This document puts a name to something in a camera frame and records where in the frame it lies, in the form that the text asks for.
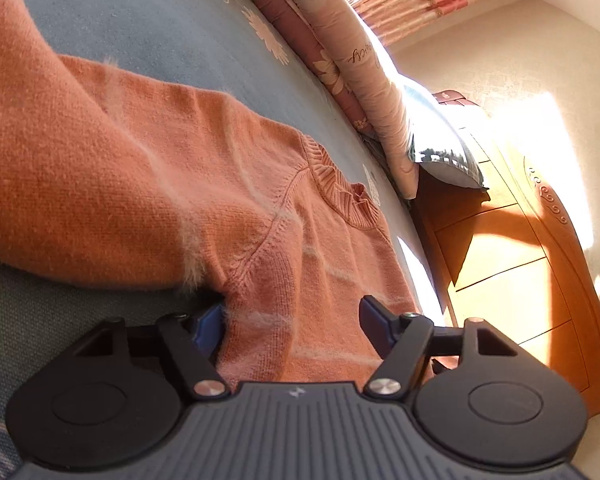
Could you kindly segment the blue floral bed sheet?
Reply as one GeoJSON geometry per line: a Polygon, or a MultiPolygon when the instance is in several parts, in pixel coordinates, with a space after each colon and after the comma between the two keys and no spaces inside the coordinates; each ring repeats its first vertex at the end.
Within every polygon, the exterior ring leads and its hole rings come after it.
{"type": "MultiPolygon", "coordinates": [[[[24,0],[57,52],[162,81],[232,94],[262,116],[313,136],[384,213],[419,310],[440,318],[422,244],[379,158],[329,91],[250,0],[24,0]]],[[[20,464],[6,403],[31,375],[110,316],[146,325],[193,305],[174,289],[97,290],[36,278],[0,263],[0,479],[20,464]]]]}

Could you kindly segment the white blue pillow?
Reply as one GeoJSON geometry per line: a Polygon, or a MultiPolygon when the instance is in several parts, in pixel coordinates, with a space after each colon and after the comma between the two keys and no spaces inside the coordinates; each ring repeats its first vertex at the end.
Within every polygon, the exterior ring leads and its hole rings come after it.
{"type": "Polygon", "coordinates": [[[407,155],[411,161],[446,184],[485,190],[474,154],[434,95],[402,75],[398,76],[398,86],[408,119],[407,155]]]}

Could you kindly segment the pink floral folded quilt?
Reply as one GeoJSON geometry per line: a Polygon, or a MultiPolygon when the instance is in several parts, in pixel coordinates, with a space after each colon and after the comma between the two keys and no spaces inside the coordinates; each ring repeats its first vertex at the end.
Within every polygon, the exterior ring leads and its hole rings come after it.
{"type": "Polygon", "coordinates": [[[376,138],[403,197],[416,197],[412,103],[380,40],[347,0],[252,0],[296,48],[315,73],[335,76],[325,84],[358,132],[376,138]]]}

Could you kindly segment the orange knitted sweater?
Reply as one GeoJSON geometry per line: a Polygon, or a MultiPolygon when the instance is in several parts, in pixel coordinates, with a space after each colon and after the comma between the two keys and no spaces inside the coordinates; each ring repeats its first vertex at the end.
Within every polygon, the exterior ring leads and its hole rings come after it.
{"type": "Polygon", "coordinates": [[[23,0],[0,0],[0,261],[215,289],[231,384],[366,382],[362,297],[416,308],[384,216],[321,144],[229,94],[59,55],[23,0]]]}

